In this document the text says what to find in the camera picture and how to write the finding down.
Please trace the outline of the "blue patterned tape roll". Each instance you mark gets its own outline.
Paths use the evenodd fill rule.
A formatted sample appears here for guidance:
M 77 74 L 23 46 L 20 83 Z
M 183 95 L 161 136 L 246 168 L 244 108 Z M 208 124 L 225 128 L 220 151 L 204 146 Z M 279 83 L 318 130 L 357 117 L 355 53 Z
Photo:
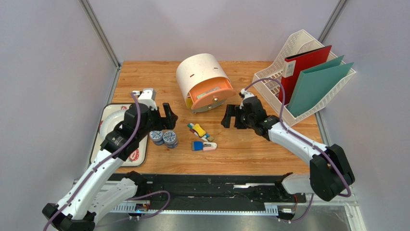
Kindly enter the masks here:
M 176 148 L 179 143 L 176 133 L 172 130 L 163 134 L 163 141 L 166 147 L 170 149 Z
M 149 137 L 155 145 L 159 146 L 165 143 L 163 140 L 163 134 L 163 131 L 153 130 L 149 133 Z

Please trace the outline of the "yellow bone-shaped eraser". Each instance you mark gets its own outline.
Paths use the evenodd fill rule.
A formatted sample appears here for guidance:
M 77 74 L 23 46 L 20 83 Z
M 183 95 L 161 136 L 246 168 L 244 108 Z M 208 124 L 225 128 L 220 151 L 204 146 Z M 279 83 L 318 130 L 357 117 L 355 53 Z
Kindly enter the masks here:
M 199 125 L 199 124 L 194 124 L 193 129 L 200 135 L 205 135 L 206 131 Z

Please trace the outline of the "round drawer storage box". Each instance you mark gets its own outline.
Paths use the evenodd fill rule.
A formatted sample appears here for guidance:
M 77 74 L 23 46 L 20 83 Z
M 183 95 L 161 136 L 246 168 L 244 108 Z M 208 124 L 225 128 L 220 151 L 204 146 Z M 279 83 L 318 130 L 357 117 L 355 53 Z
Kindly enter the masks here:
M 215 56 L 209 53 L 183 60 L 177 67 L 176 79 L 187 108 L 194 114 L 219 107 L 235 95 L 230 79 Z M 215 87 L 220 89 L 196 98 Z

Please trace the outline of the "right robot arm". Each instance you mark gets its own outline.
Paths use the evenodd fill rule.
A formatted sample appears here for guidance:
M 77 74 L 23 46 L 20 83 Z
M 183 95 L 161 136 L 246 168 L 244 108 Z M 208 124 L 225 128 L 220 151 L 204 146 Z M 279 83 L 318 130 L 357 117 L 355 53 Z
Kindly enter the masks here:
M 256 135 L 278 144 L 298 156 L 309 167 L 307 174 L 287 173 L 277 181 L 284 193 L 313 193 L 329 202 L 336 196 L 349 197 L 355 176 L 344 149 L 313 141 L 295 131 L 275 115 L 268 115 L 256 97 L 244 98 L 240 105 L 228 104 L 221 124 L 229 128 L 231 118 L 237 129 L 252 129 Z

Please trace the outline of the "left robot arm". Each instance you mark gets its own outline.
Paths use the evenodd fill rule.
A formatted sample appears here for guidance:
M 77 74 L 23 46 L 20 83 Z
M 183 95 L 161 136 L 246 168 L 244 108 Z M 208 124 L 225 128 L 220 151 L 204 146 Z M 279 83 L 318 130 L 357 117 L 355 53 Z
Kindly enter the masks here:
M 57 203 L 48 203 L 42 213 L 59 231 L 92 231 L 99 221 L 125 200 L 149 197 L 147 179 L 131 171 L 121 181 L 101 193 L 102 186 L 139 147 L 151 131 L 174 129 L 178 116 L 168 103 L 163 104 L 165 117 L 158 108 L 135 103 L 125 112 L 124 120 L 107 134 L 93 163 L 77 184 Z

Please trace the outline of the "white brown marker pen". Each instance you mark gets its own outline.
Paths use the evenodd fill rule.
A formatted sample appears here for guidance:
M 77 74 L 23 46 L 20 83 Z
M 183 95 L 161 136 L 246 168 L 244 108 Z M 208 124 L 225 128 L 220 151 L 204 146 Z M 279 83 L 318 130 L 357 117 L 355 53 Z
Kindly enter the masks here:
M 205 141 L 205 142 L 209 142 L 209 140 L 207 139 L 206 134 L 200 136 L 194 129 L 190 128 L 190 132 L 193 133 L 195 136 L 197 136 L 198 138 L 200 138 L 201 140 Z

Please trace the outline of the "red file folder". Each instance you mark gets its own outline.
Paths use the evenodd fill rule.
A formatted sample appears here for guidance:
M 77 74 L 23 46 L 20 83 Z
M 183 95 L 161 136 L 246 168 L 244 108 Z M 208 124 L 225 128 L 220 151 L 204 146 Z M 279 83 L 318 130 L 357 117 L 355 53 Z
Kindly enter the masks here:
M 284 59 L 284 69 L 281 77 L 281 90 L 278 95 L 280 102 L 288 104 L 294 92 L 301 71 L 320 65 L 327 61 L 332 45 L 289 56 Z

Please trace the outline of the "teal file folder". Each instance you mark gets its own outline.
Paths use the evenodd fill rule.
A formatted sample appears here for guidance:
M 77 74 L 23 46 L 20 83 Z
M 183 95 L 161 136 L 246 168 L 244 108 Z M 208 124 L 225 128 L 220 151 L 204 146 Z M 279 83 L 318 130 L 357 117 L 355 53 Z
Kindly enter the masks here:
M 298 117 L 313 108 L 353 66 L 343 64 L 344 56 L 321 63 L 300 72 L 287 105 L 288 111 Z

